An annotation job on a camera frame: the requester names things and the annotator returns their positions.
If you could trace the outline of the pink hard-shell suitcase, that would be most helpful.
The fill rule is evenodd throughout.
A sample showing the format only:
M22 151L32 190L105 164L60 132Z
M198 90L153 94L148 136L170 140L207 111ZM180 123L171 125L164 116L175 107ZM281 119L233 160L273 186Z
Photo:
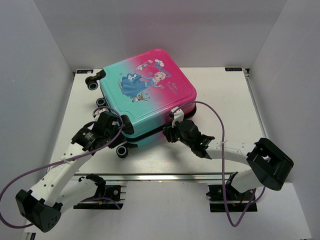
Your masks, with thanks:
M182 106L185 118L196 112L197 92L170 55L152 49L108 65L85 79L87 88L100 88L104 103L124 121L116 154L128 155L130 148L155 140L171 125L170 111Z

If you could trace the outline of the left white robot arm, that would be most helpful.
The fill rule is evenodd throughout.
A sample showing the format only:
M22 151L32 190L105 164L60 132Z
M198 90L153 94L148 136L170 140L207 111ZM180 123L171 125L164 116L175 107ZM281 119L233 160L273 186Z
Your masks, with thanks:
M43 233L52 230L62 214L79 202L105 196L105 180L93 173L65 189L82 165L120 137L123 120L118 114L101 111L95 117L97 120L85 124L72 137L61 164L53 166L28 191L22 189L15 196L21 215Z

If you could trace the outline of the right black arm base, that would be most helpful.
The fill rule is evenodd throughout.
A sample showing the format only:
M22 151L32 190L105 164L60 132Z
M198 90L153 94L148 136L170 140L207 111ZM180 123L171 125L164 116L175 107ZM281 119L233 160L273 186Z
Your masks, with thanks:
M253 189L249 189L243 193L238 192L234 187L231 186L232 180L235 178L234 173L230 175L227 182L225 183L226 201L229 212L240 213L245 210L252 194ZM206 196L209 200L209 207L211 213L225 213L224 196L223 196L223 186L209 185L208 192Z

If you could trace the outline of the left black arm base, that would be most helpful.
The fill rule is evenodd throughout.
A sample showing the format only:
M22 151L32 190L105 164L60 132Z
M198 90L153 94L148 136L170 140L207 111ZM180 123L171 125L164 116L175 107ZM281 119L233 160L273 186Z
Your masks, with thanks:
M80 202L73 207L75 210L121 210L126 199L125 185L109 184L101 198Z

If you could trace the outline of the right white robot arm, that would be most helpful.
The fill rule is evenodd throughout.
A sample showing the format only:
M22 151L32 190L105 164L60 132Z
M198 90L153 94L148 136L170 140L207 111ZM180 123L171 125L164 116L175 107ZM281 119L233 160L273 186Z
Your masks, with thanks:
M289 156L263 137L255 143L222 142L202 134L191 120L177 122L165 128L163 134L169 143L179 141L199 158L228 160L249 166L249 170L233 173L225 184L226 195L233 200L259 187L281 190L294 166Z

